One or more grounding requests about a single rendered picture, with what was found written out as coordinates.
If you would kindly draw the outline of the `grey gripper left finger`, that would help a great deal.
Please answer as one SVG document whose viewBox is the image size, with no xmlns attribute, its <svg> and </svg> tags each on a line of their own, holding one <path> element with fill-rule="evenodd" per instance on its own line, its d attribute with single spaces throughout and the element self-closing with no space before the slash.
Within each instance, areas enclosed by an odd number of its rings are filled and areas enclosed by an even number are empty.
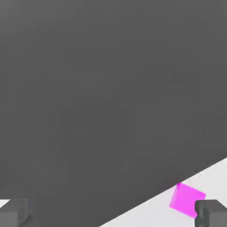
<svg viewBox="0 0 227 227">
<path fill-rule="evenodd" d="M 33 227 L 29 199 L 4 200 L 0 206 L 0 227 Z"/>
</svg>

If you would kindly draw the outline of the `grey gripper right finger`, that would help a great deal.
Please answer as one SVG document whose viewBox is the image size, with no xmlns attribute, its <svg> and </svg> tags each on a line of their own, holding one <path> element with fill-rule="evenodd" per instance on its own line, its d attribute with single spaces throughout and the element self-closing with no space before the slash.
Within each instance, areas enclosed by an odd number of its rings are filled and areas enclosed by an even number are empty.
<svg viewBox="0 0 227 227">
<path fill-rule="evenodd" d="M 197 200 L 195 211 L 195 227 L 227 227 L 227 207 L 218 200 Z"/>
</svg>

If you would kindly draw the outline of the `small magenta cube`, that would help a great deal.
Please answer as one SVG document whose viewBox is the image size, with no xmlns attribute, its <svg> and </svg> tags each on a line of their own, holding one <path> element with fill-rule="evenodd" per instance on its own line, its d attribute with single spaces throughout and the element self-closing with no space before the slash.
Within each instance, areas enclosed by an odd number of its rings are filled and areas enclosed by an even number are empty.
<svg viewBox="0 0 227 227">
<path fill-rule="evenodd" d="M 191 218 L 195 218 L 197 216 L 195 202 L 197 200 L 204 200 L 205 197 L 205 193 L 186 184 L 178 183 L 169 206 Z"/>
</svg>

